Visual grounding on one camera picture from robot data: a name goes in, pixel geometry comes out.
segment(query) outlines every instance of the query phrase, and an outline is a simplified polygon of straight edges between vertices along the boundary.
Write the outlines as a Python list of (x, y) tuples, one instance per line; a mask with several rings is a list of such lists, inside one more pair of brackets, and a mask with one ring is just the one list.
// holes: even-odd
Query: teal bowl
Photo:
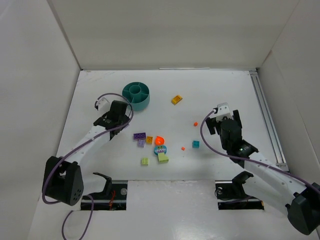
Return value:
[(142, 82), (131, 82), (122, 90), (124, 96), (131, 103), (134, 111), (142, 111), (150, 102), (149, 88)]

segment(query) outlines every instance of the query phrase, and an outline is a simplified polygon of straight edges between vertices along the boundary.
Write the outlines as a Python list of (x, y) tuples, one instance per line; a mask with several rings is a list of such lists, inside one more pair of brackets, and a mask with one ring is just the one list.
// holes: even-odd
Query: yellow lego brick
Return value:
[(180, 95), (175, 96), (171, 102), (176, 105), (178, 102), (180, 102), (182, 100), (182, 97)]
[(148, 166), (149, 165), (149, 159), (147, 157), (144, 157), (141, 159), (141, 165), (142, 166)]
[(145, 142), (146, 142), (147, 144), (152, 144), (152, 139), (153, 139), (153, 138), (154, 138), (153, 136), (147, 136)]

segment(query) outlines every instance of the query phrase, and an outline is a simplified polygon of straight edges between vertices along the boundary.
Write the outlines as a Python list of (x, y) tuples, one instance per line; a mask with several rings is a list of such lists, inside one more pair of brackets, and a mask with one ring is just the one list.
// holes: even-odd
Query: red wire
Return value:
[(112, 194), (112, 198), (111, 198), (111, 200), (110, 200), (110, 202), (109, 202), (109, 206), (110, 206), (110, 209), (109, 209), (109, 210), (111, 210), (112, 205), (113, 205), (113, 203), (114, 203), (114, 199), (115, 199), (115, 196), (116, 196), (116, 191), (113, 190), (113, 192), (112, 192), (111, 194)]

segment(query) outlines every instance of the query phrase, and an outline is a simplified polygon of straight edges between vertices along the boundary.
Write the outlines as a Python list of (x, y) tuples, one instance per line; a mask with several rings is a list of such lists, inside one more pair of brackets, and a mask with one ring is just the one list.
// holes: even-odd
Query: purple lego brick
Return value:
[(139, 139), (146, 139), (147, 135), (145, 132), (140, 132), (140, 133), (134, 133), (133, 134), (133, 139), (134, 140), (139, 140)]
[(138, 147), (144, 148), (146, 144), (146, 140), (139, 139), (138, 140)]

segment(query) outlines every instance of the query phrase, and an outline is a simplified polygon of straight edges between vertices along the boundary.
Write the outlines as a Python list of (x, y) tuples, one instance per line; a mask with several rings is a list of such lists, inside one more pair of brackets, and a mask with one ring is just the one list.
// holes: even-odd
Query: orange toy piece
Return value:
[(165, 144), (165, 139), (161, 136), (156, 136), (154, 144), (155, 145), (163, 145), (163, 144)]

